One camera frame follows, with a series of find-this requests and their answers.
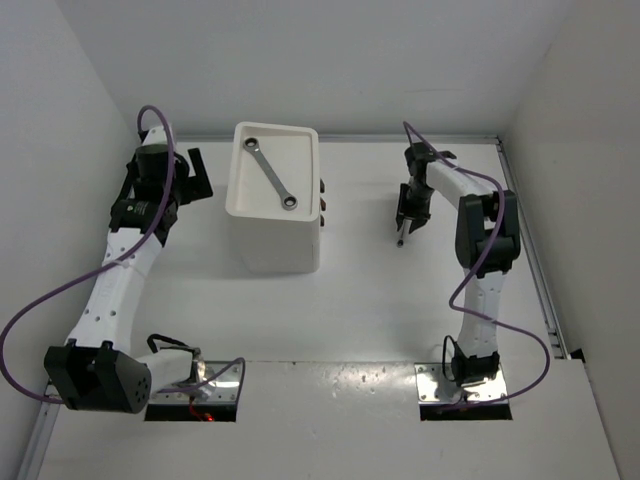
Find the short silver wrench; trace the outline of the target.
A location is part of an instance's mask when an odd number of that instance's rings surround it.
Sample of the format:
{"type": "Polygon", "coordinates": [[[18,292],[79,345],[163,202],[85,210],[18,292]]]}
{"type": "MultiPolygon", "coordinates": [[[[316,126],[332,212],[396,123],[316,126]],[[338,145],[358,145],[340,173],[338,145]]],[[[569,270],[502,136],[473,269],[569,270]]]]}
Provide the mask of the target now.
{"type": "Polygon", "coordinates": [[[408,236],[409,228],[410,228],[410,221],[408,219],[404,219],[401,222],[401,225],[398,230],[399,235],[396,241],[396,246],[398,248],[402,248],[404,246],[406,237],[408,236]]]}

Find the long silver ratchet wrench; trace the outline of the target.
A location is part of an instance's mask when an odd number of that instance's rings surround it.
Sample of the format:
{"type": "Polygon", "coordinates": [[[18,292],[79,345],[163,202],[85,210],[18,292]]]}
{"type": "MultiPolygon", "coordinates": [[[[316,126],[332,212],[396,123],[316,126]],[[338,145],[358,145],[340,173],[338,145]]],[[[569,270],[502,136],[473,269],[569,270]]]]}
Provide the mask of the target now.
{"type": "Polygon", "coordinates": [[[279,176],[264,155],[259,140],[256,137],[247,137],[243,141],[243,148],[250,153],[279,197],[280,205],[285,211],[297,208],[297,198],[284,186],[279,176]]]}

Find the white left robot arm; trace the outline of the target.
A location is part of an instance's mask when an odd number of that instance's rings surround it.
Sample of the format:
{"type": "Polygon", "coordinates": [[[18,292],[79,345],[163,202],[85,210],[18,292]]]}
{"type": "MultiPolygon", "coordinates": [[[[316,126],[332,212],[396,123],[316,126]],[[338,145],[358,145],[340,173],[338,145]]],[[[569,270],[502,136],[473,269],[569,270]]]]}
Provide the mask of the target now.
{"type": "Polygon", "coordinates": [[[76,411],[137,414],[152,395],[197,379],[200,351],[183,342],[131,355],[133,322],[151,268],[183,205],[210,198],[213,189],[198,149],[182,156],[169,148],[166,130],[142,133],[111,207],[105,271],[62,346],[52,346],[44,367],[64,405],[76,411]]]}

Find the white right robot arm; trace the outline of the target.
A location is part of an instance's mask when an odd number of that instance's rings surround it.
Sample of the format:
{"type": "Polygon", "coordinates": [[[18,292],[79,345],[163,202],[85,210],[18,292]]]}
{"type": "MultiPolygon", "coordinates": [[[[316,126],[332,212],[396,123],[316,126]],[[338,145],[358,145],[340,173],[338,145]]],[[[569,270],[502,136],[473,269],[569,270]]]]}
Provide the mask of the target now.
{"type": "Polygon", "coordinates": [[[424,143],[412,142],[404,151],[409,180],[400,185],[395,222],[397,245],[426,226],[431,200],[439,193],[456,209],[455,255],[464,272],[450,306],[463,314],[457,337],[447,336],[453,347],[442,359],[440,384],[446,393],[496,378],[500,367],[496,320],[506,274],[521,251],[517,199],[510,190],[479,179],[452,163],[456,156],[424,143]],[[464,304],[455,305],[462,294],[464,304]]]}

